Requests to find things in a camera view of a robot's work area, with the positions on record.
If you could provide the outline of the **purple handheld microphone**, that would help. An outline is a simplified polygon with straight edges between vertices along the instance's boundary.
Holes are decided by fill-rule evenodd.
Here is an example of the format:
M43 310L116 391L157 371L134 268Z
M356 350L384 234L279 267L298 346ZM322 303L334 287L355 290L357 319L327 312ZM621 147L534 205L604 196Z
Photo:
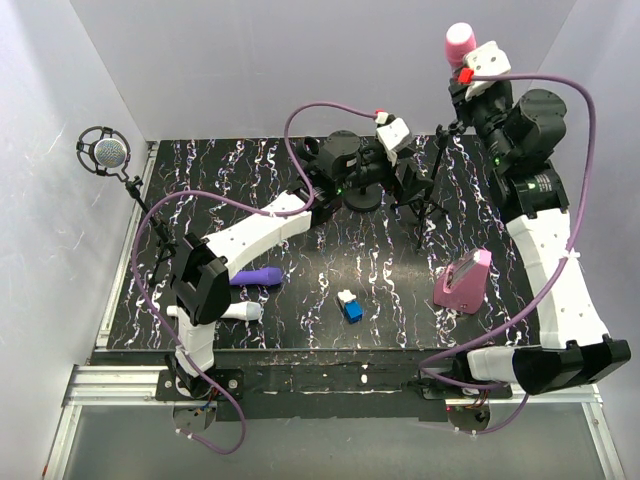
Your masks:
M280 285L283 272L278 267L264 267L258 270L243 270L229 280L231 286L265 286Z

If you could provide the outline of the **pink handheld microphone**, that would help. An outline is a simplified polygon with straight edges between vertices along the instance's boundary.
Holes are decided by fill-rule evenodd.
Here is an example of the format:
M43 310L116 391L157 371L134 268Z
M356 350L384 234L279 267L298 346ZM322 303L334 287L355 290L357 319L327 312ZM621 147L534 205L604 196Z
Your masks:
M451 71L464 66L464 57L477 48L475 32L466 22L451 25L445 34L445 56Z

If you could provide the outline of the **black round-base mic stand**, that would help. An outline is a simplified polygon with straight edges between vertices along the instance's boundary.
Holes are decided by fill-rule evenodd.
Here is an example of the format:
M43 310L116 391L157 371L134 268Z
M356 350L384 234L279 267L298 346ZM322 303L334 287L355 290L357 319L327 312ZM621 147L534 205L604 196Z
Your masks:
M304 162L308 168L317 165L323 142L318 138L305 136L296 140L295 153L300 161Z

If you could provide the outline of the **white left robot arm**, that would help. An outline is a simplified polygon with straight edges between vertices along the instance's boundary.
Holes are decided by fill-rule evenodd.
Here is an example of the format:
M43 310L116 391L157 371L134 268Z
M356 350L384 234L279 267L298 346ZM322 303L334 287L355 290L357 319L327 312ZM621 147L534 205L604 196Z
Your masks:
M235 313L260 315L258 305L231 300L231 281L247 264L325 223L341 207L361 213L378 209L384 194L393 197L394 208L408 206L418 219L426 216L434 182L411 162L411 141L394 144L378 133L363 143L346 130L322 141L304 137L295 147L305 163L302 174L261 213L204 237L183 238L170 279L176 302L167 309L177 321L179 342L168 367L181 393L200 400L211 392L219 320Z

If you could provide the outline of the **white handheld microphone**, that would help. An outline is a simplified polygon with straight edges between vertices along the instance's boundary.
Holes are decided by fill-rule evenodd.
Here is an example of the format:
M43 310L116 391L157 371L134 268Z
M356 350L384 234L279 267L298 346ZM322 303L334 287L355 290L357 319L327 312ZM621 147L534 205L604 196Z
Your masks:
M166 313L170 317L180 318L181 316L186 318L186 321L192 325L206 325L212 322L222 320L239 320L239 321L257 321L263 314L263 307L257 302L243 301L239 303L232 303L228 309L221 316L214 316L209 318L204 316L199 320L192 320L190 314L185 307L179 307L177 305L170 305L166 309Z

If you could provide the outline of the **black stand with purple mic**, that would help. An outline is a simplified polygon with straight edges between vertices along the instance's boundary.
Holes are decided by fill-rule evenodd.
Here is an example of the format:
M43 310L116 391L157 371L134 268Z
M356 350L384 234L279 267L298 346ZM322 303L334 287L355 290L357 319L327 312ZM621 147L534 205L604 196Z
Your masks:
M343 204L351 211L368 213L381 206L382 197L383 189L380 185L369 185L346 191L343 194Z

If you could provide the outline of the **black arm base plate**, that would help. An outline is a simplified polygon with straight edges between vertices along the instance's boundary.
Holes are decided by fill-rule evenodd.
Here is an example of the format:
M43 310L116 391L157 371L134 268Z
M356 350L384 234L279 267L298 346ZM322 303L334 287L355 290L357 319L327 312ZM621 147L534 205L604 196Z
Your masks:
M239 403L248 420L413 418L447 420L446 402L473 402L411 363L218 365L206 374Z

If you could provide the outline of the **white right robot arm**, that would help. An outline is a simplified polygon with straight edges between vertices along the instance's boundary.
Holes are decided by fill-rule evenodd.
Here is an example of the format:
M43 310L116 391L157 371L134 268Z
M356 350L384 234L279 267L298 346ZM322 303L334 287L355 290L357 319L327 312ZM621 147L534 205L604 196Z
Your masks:
M475 129L492 162L491 199L539 301L538 344L457 354L454 389L471 398L489 383L517 383L538 395L602 380L630 360L631 349L610 336L591 301L578 254L568 244L575 223L551 163L566 134L564 101L545 89L515 99L506 80L489 83L482 92L451 81L449 93L457 120Z

